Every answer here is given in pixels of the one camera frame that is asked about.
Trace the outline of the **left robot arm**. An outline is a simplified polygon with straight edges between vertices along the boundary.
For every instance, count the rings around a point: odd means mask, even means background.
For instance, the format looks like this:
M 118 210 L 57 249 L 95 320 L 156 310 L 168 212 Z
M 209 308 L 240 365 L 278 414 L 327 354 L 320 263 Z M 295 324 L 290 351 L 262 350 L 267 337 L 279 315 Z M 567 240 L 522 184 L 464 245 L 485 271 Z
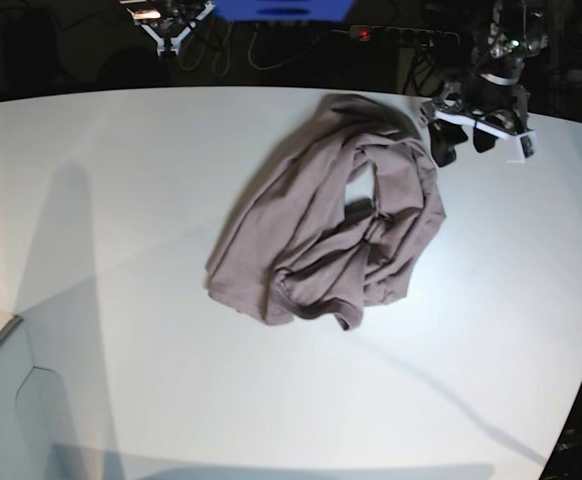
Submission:
M 548 45 L 543 13 L 525 1 L 495 1 L 475 25 L 473 39 L 470 64 L 420 107 L 431 156 L 443 168 L 456 160 L 455 147 L 467 141 L 485 153 L 497 141 L 511 140 L 516 161 L 524 163 L 537 153 L 538 141 L 528 126 L 530 94 L 520 78 L 525 61 Z

